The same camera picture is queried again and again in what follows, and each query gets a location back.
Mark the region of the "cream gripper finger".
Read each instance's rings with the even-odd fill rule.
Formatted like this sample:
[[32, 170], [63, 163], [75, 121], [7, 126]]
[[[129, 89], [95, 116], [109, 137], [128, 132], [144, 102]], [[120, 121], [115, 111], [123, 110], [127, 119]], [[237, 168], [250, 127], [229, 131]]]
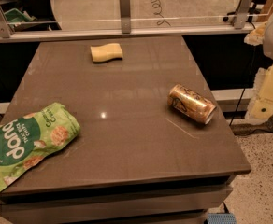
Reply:
[[253, 85], [253, 96], [246, 112], [247, 120], [268, 120], [273, 116], [273, 64], [259, 68]]

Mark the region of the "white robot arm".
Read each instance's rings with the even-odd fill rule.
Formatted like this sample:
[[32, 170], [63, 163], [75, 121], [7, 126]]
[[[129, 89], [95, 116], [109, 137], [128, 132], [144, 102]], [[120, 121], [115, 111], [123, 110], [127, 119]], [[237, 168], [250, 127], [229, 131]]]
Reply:
[[[263, 46], [263, 53], [273, 60], [273, 13], [266, 22], [251, 31], [244, 42]], [[253, 85], [251, 98], [245, 119], [251, 124], [259, 124], [273, 116], [273, 64], [265, 69], [259, 68]]]

